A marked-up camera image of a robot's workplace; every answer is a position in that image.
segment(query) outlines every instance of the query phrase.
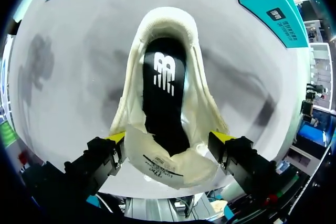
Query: black insole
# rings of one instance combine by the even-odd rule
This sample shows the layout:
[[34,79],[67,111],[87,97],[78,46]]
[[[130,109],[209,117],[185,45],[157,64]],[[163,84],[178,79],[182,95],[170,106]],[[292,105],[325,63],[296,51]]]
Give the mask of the black insole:
[[146,129],[170,156],[190,147],[181,124],[186,52],[176,39],[151,42],[143,64],[143,111]]

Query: white logo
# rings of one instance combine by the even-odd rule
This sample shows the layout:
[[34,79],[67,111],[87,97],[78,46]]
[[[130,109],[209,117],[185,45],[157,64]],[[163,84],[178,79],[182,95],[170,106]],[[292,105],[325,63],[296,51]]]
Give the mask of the white logo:
[[[158,86],[161,87],[162,78],[162,89],[166,90],[172,96],[174,96],[174,86],[170,84],[171,81],[175,80],[175,61],[171,56],[164,56],[161,52],[156,52],[154,55],[154,70],[158,72]],[[156,85],[156,75],[154,76],[154,85]]]

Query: teal sign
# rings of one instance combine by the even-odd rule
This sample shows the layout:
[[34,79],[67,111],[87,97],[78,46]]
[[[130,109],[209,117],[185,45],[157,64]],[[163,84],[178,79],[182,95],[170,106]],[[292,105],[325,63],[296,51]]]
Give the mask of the teal sign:
[[308,36],[294,0],[239,0],[264,22],[287,48],[308,47]]

